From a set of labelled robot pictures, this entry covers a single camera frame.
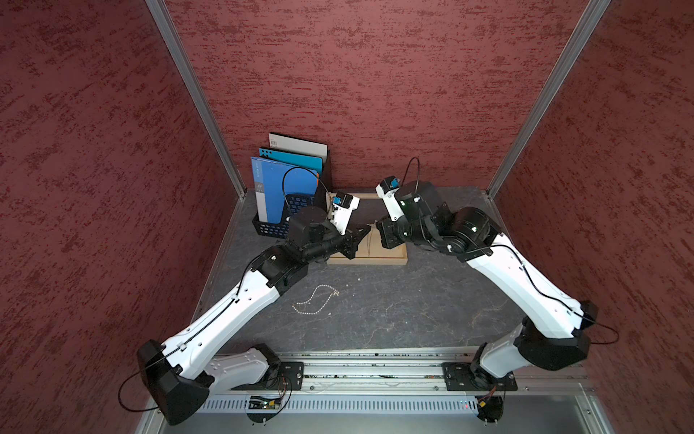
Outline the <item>white grey folder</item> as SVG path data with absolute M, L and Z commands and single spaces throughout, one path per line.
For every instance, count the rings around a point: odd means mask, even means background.
M 285 135 L 269 133 L 269 144 L 271 148 L 278 150 L 320 157 L 323 162 L 328 158 L 328 146 L 309 140 L 296 139 Z

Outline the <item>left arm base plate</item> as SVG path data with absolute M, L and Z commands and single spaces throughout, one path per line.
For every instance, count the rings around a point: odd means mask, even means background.
M 261 379 L 253 384 L 234 388 L 235 391 L 276 391 L 302 389 L 305 364 L 302 362 L 273 363 Z

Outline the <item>right aluminium corner post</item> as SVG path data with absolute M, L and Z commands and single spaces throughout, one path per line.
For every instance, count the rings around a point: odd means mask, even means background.
M 610 4 L 610 0 L 590 0 L 587 2 L 582 15 L 578 19 L 560 56 L 558 56 L 530 113 L 522 124 L 513 144 L 511 144 L 508 153 L 504 157 L 502 164 L 500 164 L 493 180 L 487 188 L 487 195 L 492 201 L 494 201 L 496 195 L 500 193 L 504 182 L 510 175 L 511 170 L 513 170 L 523 150 L 530 142 L 533 133 L 540 125 L 540 121 L 542 121 L 552 101 L 554 101 L 556 95 L 560 91 L 562 84 L 567 79 L 567 76 L 569 76 L 578 57 L 583 52 L 587 42 L 596 30 L 596 27 Z

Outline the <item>blue folder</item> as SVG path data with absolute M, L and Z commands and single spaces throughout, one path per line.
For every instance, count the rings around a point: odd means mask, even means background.
M 258 218 L 279 224 L 285 207 L 285 195 L 313 196 L 318 186 L 318 173 L 313 170 L 280 163 L 262 157 L 251 159 L 256 189 Z

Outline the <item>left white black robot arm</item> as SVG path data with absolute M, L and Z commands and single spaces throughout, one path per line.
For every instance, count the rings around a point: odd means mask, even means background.
M 253 316 L 305 278 L 310 263 L 336 253 L 354 259 L 371 229 L 348 217 L 330 220 L 315 206 L 301 209 L 288 221 L 287 238 L 251 260 L 240 282 L 213 307 L 163 343 L 141 345 L 137 374 L 168 424 L 189 419 L 212 394 L 280 381 L 280 361 L 266 345 L 234 356 L 218 352 Z

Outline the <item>teal folder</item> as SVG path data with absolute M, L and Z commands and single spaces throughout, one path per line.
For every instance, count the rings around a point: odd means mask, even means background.
M 321 159 L 321 157 L 296 154 L 271 148 L 260 148 L 258 152 L 260 152 L 260 157 L 313 170 L 318 173 L 318 175 L 323 173 L 323 159 Z

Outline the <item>aluminium mounting rail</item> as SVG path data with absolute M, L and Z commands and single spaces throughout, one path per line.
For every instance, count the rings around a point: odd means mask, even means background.
M 202 378 L 211 384 L 211 394 L 223 394 L 234 388 L 258 382 L 273 363 L 305 364 L 302 389 L 280 394 L 387 394 L 435 395 L 461 393 L 468 396 L 521 395 L 591 395 L 596 389 L 582 365 L 558 372 L 524 367 L 511 372 L 517 392 L 448 392 L 443 377 L 443 363 L 470 363 L 471 347 L 422 348 L 395 350 L 347 350 L 307 353 L 279 353 L 249 350 L 234 356 L 215 356 L 191 363 L 189 351 L 169 356 L 176 374 L 189 379 Z

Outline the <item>left aluminium corner post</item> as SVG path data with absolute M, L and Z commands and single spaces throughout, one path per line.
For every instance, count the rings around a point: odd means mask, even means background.
M 222 130 L 215 119 L 204 89 L 184 49 L 183 41 L 175 28 L 175 23 L 166 6 L 166 2 L 162 0 L 146 0 L 145 3 L 184 82 L 184 86 L 188 90 L 202 124 L 205 126 L 220 162 L 222 162 L 227 176 L 234 186 L 236 194 L 241 199 L 244 199 L 247 195 L 247 187 L 241 178 L 237 165 L 232 160 Z

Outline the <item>wooden jewelry display stand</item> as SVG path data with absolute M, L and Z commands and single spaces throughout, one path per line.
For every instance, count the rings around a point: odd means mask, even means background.
M 381 246 L 381 235 L 376 228 L 376 222 L 388 215 L 388 211 L 377 193 L 350 192 L 360 198 L 359 207 L 352 213 L 351 224 L 370 224 L 370 234 L 361 242 L 354 260 L 347 260 L 341 253 L 336 253 L 327 260 L 331 266 L 401 266 L 408 263 L 408 252 L 405 244 L 393 250 Z

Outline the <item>black mesh file holder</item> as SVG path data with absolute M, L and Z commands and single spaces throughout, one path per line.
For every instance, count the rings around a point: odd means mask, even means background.
M 326 208 L 325 194 L 332 187 L 329 157 L 260 148 L 251 166 L 257 202 L 253 225 L 259 235 L 284 239 L 291 216 L 307 206 Z

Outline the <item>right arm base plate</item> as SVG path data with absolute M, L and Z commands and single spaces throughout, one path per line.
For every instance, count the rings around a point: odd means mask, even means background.
M 482 368 L 473 369 L 471 363 L 443 363 L 443 377 L 448 392 L 517 392 L 518 385 L 512 373 L 502 378 L 488 374 Z

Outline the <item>aluminium corner post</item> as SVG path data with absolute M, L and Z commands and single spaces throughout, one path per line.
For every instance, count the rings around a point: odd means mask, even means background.
M 504 157 L 502 164 L 500 164 L 493 180 L 487 188 L 487 195 L 492 201 L 494 201 L 496 195 L 500 193 L 504 182 L 510 175 L 511 170 L 513 170 L 523 150 L 530 142 L 533 133 L 540 125 L 540 121 L 542 121 L 552 101 L 554 101 L 556 95 L 560 91 L 562 84 L 567 79 L 567 76 L 569 76 L 578 57 L 583 52 L 587 42 L 596 30 L 596 27 L 610 4 L 610 0 L 590 0 L 587 2 L 582 15 L 578 19 L 560 56 L 558 56 L 530 113 L 522 124 L 513 144 L 511 144 L 508 153 Z
M 234 186 L 236 194 L 241 199 L 244 199 L 247 195 L 247 187 L 241 178 L 237 165 L 232 160 L 222 130 L 215 119 L 204 89 L 184 49 L 183 41 L 175 28 L 175 23 L 166 6 L 166 2 L 162 0 L 146 0 L 145 3 L 184 82 L 184 86 L 188 90 L 202 124 L 205 126 L 220 162 L 222 162 L 227 176 Z

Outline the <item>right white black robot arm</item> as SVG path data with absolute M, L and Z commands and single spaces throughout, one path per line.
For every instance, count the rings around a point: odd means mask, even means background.
M 394 176 L 376 187 L 387 216 L 376 224 L 381 244 L 411 243 L 457 258 L 482 273 L 524 313 L 522 323 L 493 343 L 481 345 L 469 367 L 482 387 L 512 371 L 535 366 L 558 371 L 585 360 L 597 307 L 564 293 L 531 265 L 483 210 L 456 212 L 429 182 L 401 184 Z

